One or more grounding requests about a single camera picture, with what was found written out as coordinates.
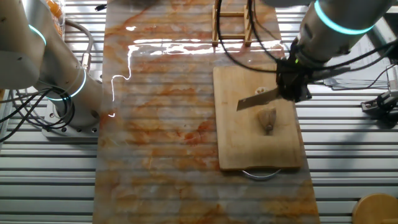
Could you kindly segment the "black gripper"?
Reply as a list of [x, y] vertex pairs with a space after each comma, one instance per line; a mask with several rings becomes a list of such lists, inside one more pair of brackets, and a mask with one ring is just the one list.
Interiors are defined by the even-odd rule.
[[290, 55], [277, 61], [276, 84], [280, 96], [289, 101], [299, 102], [301, 93], [310, 93], [305, 80], [309, 72], [296, 56]]

